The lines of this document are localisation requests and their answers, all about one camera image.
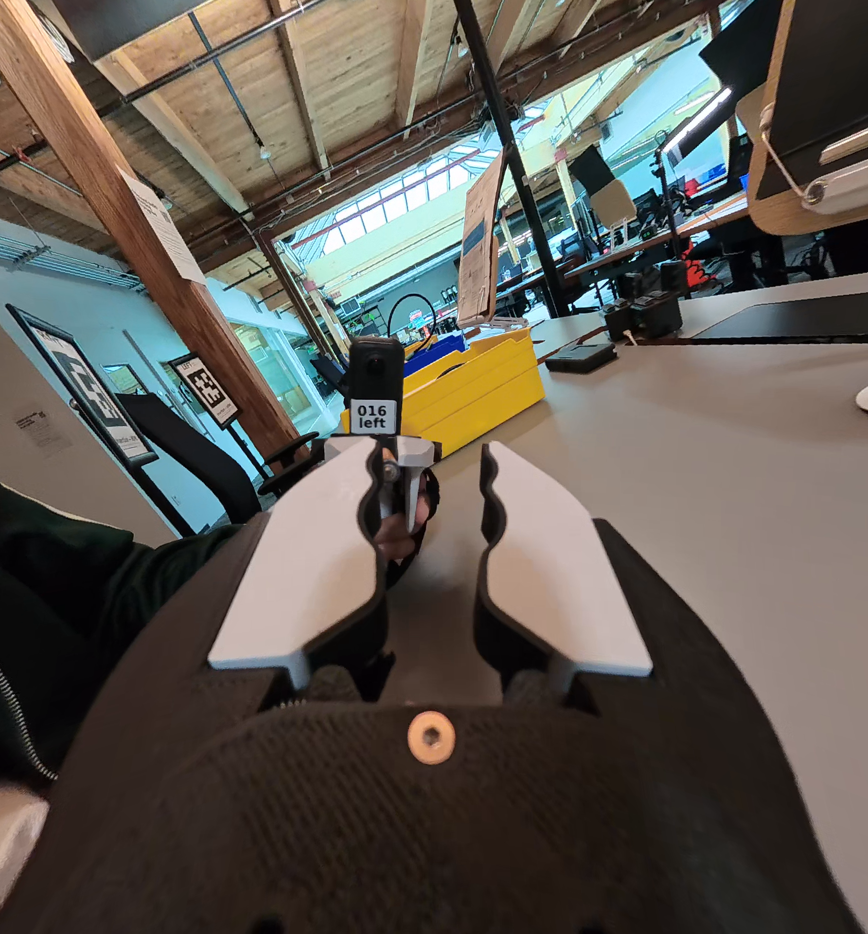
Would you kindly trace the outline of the tan and black board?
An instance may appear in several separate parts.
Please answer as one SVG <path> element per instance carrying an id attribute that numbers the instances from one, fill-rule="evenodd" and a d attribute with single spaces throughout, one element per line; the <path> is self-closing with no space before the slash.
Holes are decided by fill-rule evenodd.
<path id="1" fill-rule="evenodd" d="M 638 218 L 638 209 L 623 182 L 615 178 L 604 161 L 599 148 L 586 147 L 570 163 L 572 177 L 580 182 L 589 200 L 591 212 L 605 227 L 609 235 L 610 251 L 619 244 L 626 244 L 629 226 Z"/>

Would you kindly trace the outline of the person's left hand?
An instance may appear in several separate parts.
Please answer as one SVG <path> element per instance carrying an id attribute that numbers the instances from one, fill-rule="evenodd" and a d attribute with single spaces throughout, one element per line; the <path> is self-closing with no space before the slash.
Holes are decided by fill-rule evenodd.
<path id="1" fill-rule="evenodd" d="M 420 478 L 414 530 L 407 530 L 406 519 L 402 513 L 381 519 L 379 531 L 374 536 L 381 555 L 387 561 L 401 562 L 415 554 L 420 548 L 427 522 L 437 512 L 439 504 L 439 482 L 433 473 L 424 471 Z"/>

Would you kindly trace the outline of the yellow plastic bin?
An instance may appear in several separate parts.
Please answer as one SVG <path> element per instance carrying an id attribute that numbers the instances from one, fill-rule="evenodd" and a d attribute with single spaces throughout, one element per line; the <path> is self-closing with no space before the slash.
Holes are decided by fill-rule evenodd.
<path id="1" fill-rule="evenodd" d="M 404 379 L 400 434 L 435 442 L 449 456 L 543 400 L 529 332 L 474 340 Z M 349 415 L 339 434 L 349 434 Z"/>

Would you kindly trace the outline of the black lamp with light bar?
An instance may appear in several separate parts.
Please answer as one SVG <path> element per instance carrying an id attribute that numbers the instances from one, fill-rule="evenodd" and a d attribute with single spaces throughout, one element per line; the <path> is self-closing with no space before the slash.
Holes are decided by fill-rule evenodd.
<path id="1" fill-rule="evenodd" d="M 675 221 L 673 203 L 669 194 L 665 161 L 675 158 L 681 161 L 714 133 L 731 116 L 734 106 L 733 87 L 723 85 L 690 118 L 680 123 L 668 134 L 654 153 L 654 175 L 661 184 L 661 202 L 666 211 L 673 257 L 680 261 L 681 242 Z"/>

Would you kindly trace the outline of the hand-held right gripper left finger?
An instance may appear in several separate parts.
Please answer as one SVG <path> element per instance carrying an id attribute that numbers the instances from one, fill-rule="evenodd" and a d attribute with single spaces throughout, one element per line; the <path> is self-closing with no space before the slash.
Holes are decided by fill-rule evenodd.
<path id="1" fill-rule="evenodd" d="M 360 691 L 391 671 L 385 563 L 374 541 L 381 444 L 315 468 L 278 500 L 208 653 L 216 671 L 284 669 L 300 690 L 325 666 Z"/>

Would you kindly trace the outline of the printed cardboard panel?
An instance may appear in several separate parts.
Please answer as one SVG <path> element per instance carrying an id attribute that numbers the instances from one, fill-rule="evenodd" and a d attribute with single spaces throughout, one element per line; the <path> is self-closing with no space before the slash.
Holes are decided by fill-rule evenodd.
<path id="1" fill-rule="evenodd" d="M 495 226 L 507 158 L 503 147 L 465 195 L 457 296 L 461 330 L 487 323 L 496 313 L 498 239 Z"/>

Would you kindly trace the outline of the wooden pillar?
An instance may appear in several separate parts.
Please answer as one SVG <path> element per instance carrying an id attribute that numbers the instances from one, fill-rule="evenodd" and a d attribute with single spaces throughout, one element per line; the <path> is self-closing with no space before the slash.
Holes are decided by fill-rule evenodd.
<path id="1" fill-rule="evenodd" d="M 162 236 L 159 206 L 136 178 L 112 134 L 27 2 L 0 2 L 0 73 L 76 182 L 126 261 L 187 349 L 196 353 L 241 409 L 241 426 L 267 456 L 299 434 L 254 366 L 173 222 Z"/>

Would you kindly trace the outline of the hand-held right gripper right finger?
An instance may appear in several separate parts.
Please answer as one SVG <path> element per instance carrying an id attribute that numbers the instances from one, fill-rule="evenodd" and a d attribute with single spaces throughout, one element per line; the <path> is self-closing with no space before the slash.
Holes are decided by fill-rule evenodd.
<path id="1" fill-rule="evenodd" d="M 482 448 L 479 491 L 475 648 L 502 693 L 529 672 L 555 695 L 581 674 L 648 678 L 650 651 L 587 508 L 498 442 Z"/>

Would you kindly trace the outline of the black flat box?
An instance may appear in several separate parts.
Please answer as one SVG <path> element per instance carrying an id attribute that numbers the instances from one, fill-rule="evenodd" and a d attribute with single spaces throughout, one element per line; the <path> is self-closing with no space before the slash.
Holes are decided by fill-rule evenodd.
<path id="1" fill-rule="evenodd" d="M 586 375 L 618 359 L 616 346 L 609 341 L 568 345 L 544 360 L 550 372 Z"/>

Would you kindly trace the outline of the blue plastic bin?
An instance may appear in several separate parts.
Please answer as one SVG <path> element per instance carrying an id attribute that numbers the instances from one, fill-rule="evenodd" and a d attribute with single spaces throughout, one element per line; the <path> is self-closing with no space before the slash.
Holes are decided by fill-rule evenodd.
<path id="1" fill-rule="evenodd" d="M 466 344 L 463 333 L 456 332 L 440 335 L 436 342 L 427 344 L 423 348 L 419 348 L 412 354 L 409 359 L 406 360 L 404 366 L 404 378 L 407 380 L 408 377 L 413 376 L 421 369 L 426 368 L 432 363 L 449 356 L 453 352 L 462 353 L 465 350 Z"/>

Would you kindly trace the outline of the small framed marker sign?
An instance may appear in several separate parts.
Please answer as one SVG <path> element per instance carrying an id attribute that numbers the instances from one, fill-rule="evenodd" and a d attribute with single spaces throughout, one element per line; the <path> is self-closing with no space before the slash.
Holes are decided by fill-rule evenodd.
<path id="1" fill-rule="evenodd" d="M 223 388 L 220 382 L 207 367 L 206 363 L 195 353 L 188 353 L 182 357 L 168 361 L 168 366 L 191 392 L 198 404 L 212 418 L 218 428 L 232 437 L 235 444 L 252 463 L 260 478 L 265 481 L 265 465 L 259 457 L 253 454 L 249 445 L 243 440 L 236 428 L 236 422 L 241 414 L 241 408 Z"/>

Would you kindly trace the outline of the grey desk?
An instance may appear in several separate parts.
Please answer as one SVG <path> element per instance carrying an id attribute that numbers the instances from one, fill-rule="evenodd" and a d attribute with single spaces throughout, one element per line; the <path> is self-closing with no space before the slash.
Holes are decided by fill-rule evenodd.
<path id="1" fill-rule="evenodd" d="M 868 931 L 868 344 L 624 345 L 440 464 L 393 592 L 386 698 L 493 702 L 471 617 L 482 444 L 608 520 L 720 639 L 772 720 Z"/>

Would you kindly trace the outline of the black desk mat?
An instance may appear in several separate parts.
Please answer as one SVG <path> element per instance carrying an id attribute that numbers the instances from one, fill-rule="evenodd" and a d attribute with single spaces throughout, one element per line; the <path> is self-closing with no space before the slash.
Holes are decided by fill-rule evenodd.
<path id="1" fill-rule="evenodd" d="M 753 305 L 690 344 L 868 344 L 868 293 Z"/>

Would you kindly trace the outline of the slim wooden post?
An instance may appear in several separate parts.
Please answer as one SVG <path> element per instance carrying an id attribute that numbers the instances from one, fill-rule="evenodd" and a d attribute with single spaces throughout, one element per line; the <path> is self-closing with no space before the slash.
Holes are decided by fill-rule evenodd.
<path id="1" fill-rule="evenodd" d="M 315 309 L 307 291 L 304 289 L 303 273 L 300 271 L 300 266 L 293 254 L 276 247 L 275 241 L 268 233 L 256 232 L 254 240 L 272 271 L 276 274 L 297 318 L 311 337 L 316 349 L 323 356 L 343 364 L 345 354 L 329 330 L 329 326 L 321 324 L 323 316 Z"/>

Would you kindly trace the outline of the black office chair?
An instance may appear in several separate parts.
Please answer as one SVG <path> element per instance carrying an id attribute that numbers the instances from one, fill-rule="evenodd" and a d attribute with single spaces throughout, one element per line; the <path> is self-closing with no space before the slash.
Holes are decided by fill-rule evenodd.
<path id="1" fill-rule="evenodd" d="M 276 469 L 259 488 L 238 461 L 191 427 L 153 393 L 115 395 L 117 403 L 142 433 L 216 496 L 233 524 L 244 524 L 262 512 L 259 495 L 283 496 L 316 466 L 322 449 L 297 460 L 300 449 L 319 438 L 313 431 L 294 439 L 265 458 Z"/>

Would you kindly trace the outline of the large framed marker sign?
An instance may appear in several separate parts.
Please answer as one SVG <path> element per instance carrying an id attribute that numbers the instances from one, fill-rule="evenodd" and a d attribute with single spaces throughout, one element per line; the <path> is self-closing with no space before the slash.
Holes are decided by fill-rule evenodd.
<path id="1" fill-rule="evenodd" d="M 74 337 L 15 305 L 5 307 L 69 392 L 71 407 L 174 530 L 181 536 L 193 535 L 190 525 L 145 472 L 146 465 L 159 460 L 158 453 L 117 402 L 113 390 Z"/>

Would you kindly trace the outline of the white paper notice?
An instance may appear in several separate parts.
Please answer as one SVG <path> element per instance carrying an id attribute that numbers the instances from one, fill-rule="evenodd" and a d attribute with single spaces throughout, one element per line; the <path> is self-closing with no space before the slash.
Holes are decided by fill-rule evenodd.
<path id="1" fill-rule="evenodd" d="M 142 215 L 177 273 L 186 281 L 205 286 L 206 277 L 171 219 L 170 211 L 165 207 L 162 199 L 152 187 L 139 181 L 128 171 L 117 167 L 117 172 L 131 191 Z"/>

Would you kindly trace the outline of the black steel pole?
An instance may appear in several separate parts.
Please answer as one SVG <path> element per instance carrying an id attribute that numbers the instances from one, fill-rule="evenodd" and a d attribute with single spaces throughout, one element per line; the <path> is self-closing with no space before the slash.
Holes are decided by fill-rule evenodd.
<path id="1" fill-rule="evenodd" d="M 572 314 L 572 309 L 564 294 L 563 279 L 552 256 L 533 191 L 524 171 L 521 153 L 511 125 L 509 106 L 501 92 L 473 3 L 471 1 L 455 1 L 453 4 L 463 29 L 466 44 L 470 50 L 479 86 L 482 89 L 490 115 L 503 145 L 506 162 L 516 192 L 519 195 L 521 208 L 529 223 L 533 244 L 544 275 L 545 306 L 552 318 L 568 317 Z"/>

